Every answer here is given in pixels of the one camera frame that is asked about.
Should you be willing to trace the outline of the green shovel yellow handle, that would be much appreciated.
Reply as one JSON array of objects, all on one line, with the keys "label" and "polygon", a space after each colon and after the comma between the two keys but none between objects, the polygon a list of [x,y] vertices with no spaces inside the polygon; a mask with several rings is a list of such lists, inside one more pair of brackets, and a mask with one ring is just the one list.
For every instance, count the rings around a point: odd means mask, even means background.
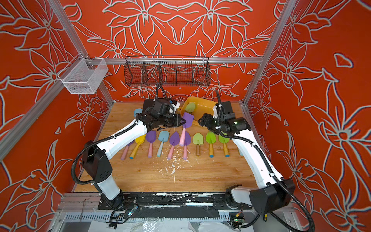
[{"label": "green shovel yellow handle", "polygon": [[219,135],[218,139],[219,139],[219,142],[223,145],[225,157],[228,158],[230,156],[229,150],[228,150],[228,147],[227,147],[227,143],[229,142],[229,138],[225,138],[225,137]]},{"label": "green shovel yellow handle", "polygon": [[209,157],[214,157],[213,144],[216,142],[216,136],[213,132],[209,131],[206,135],[206,142],[209,144]]}]

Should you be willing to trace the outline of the blue shovel white handle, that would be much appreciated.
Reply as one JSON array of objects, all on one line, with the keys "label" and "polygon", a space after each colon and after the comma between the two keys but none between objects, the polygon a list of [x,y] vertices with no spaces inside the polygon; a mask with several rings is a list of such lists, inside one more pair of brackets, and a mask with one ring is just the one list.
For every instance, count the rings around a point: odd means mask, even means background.
[{"label": "blue shovel white handle", "polygon": [[157,155],[156,155],[157,157],[161,157],[163,145],[164,145],[165,142],[167,142],[169,140],[169,136],[170,136],[170,133],[166,130],[161,131],[159,133],[158,139],[160,141],[160,145],[159,145],[159,148],[158,148],[158,151],[157,151]]}]

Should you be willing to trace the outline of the light green shovel wooden handle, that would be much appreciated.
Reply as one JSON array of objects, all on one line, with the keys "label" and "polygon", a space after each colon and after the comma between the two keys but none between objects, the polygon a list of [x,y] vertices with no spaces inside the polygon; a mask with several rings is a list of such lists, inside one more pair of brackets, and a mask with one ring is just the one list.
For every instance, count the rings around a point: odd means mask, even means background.
[{"label": "light green shovel wooden handle", "polygon": [[201,133],[195,133],[193,135],[193,144],[196,145],[196,156],[201,155],[201,145],[203,145],[203,135]]}]

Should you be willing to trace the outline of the purple square shovel pink handle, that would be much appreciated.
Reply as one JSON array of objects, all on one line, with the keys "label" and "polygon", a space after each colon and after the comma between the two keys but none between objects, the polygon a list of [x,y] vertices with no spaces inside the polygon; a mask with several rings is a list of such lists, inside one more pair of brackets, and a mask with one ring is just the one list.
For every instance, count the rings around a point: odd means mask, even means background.
[{"label": "purple square shovel pink handle", "polygon": [[146,134],[146,140],[149,143],[149,149],[148,149],[148,158],[151,158],[153,155],[153,143],[155,142],[157,136],[156,132],[154,130],[148,132]]}]

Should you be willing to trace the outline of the yellow square shovel yellow handle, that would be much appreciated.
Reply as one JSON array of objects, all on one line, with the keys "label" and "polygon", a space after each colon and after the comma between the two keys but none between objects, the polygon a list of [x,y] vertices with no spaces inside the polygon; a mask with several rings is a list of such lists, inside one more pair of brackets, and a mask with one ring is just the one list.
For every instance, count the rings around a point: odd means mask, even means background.
[{"label": "yellow square shovel yellow handle", "polygon": [[129,157],[130,159],[135,158],[135,156],[137,154],[137,151],[139,149],[139,146],[144,143],[145,139],[146,139],[146,134],[144,134],[144,135],[135,139],[136,146],[135,146],[134,150],[132,151],[132,153],[130,154],[130,157]]}]

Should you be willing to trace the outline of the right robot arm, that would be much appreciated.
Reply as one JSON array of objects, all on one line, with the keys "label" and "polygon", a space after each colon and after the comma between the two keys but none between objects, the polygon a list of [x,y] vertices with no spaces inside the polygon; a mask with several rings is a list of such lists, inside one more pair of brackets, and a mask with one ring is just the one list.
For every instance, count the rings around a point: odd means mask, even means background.
[{"label": "right robot arm", "polygon": [[253,172],[257,189],[249,190],[242,186],[231,188],[230,192],[235,202],[252,206],[260,216],[271,214],[281,225],[295,232],[297,231],[296,228],[284,222],[274,213],[275,210],[287,206],[290,201],[294,201],[308,220],[307,231],[315,231],[315,223],[311,214],[294,195],[296,186],[293,180],[290,178],[284,179],[274,168],[259,146],[251,126],[245,118],[235,116],[230,102],[216,103],[213,113],[203,113],[198,123],[209,131],[232,140]]}]

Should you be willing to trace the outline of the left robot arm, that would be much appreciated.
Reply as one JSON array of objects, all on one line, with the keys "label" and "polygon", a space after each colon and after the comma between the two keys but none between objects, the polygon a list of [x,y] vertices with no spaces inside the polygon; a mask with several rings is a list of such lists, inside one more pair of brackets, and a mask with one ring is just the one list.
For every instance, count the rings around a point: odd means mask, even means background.
[{"label": "left robot arm", "polygon": [[[154,117],[149,113],[136,115],[136,119],[115,134],[84,147],[72,163],[71,176],[73,181],[78,185],[94,185],[107,203],[112,205],[123,203],[123,193],[113,178],[110,159],[130,142],[156,128],[162,126],[177,128],[185,123],[186,120],[180,114],[170,117]],[[89,181],[81,181],[76,175],[76,166],[80,160],[82,160],[83,168],[92,178]]]}]

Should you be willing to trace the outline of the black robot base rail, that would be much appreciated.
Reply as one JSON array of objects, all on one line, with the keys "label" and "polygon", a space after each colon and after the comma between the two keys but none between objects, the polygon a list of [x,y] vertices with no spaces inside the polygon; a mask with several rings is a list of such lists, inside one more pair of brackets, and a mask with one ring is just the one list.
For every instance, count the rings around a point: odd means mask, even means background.
[{"label": "black robot base rail", "polygon": [[250,210],[252,206],[236,203],[225,192],[127,192],[125,199],[139,206],[207,206],[221,210]]}]

